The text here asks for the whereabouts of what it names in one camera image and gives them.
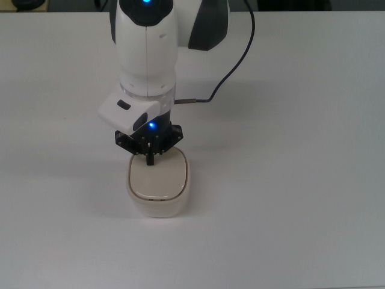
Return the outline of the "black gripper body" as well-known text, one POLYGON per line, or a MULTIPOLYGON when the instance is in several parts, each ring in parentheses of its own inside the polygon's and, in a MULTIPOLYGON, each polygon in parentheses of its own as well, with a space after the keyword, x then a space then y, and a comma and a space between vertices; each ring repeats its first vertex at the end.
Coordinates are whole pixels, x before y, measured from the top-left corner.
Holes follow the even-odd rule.
POLYGON ((170 110, 154 119, 150 119, 147 113, 143 113, 133 125, 134 133, 132 138, 152 138, 163 134, 170 126, 170 116, 170 110))

